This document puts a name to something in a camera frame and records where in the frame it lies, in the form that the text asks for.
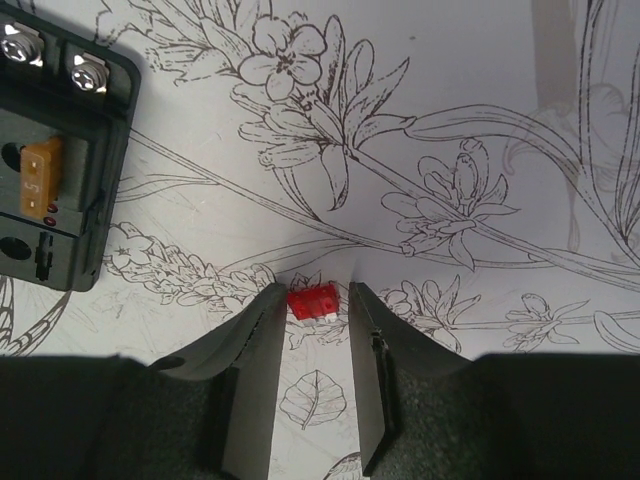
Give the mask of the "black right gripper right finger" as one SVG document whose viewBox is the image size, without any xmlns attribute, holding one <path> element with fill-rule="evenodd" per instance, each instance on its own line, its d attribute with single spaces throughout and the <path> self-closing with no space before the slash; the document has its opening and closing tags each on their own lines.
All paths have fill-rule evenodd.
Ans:
<svg viewBox="0 0 640 480">
<path fill-rule="evenodd" d="M 349 284 L 348 327 L 362 471 L 382 464 L 424 428 L 429 383 L 471 362 L 401 319 L 363 282 Z"/>
</svg>

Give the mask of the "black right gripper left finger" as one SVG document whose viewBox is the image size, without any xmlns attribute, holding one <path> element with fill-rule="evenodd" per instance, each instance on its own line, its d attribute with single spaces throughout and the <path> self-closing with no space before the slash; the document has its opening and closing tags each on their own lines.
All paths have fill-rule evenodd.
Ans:
<svg viewBox="0 0 640 480">
<path fill-rule="evenodd" d="M 267 473 L 286 325 L 286 287 L 271 283 L 241 312 L 151 364 L 211 387 L 199 463 L 215 473 Z"/>
</svg>

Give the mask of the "red blade fuse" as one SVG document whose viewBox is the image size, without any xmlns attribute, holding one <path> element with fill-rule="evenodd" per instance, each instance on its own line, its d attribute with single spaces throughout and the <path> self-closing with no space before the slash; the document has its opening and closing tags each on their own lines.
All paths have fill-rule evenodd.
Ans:
<svg viewBox="0 0 640 480">
<path fill-rule="evenodd" d="M 287 304 L 298 322 L 306 326 L 331 324 L 338 320 L 340 296 L 333 284 L 289 291 Z"/>
</svg>

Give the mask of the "orange blade fuse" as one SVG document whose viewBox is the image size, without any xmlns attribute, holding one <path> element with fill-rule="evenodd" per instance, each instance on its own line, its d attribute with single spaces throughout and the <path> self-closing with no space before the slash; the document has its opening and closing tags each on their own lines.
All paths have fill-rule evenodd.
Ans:
<svg viewBox="0 0 640 480">
<path fill-rule="evenodd" d="M 64 142 L 61 137 L 29 144 L 20 151 L 20 211 L 33 219 L 42 219 L 58 196 Z"/>
</svg>

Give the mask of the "black fuse box base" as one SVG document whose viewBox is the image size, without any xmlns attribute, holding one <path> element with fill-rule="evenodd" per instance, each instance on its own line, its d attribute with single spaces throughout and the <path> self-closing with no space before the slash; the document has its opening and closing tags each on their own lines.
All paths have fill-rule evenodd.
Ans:
<svg viewBox="0 0 640 480">
<path fill-rule="evenodd" d="M 140 90 L 136 65 L 1 7 L 1 271 L 58 291 L 96 283 Z"/>
</svg>

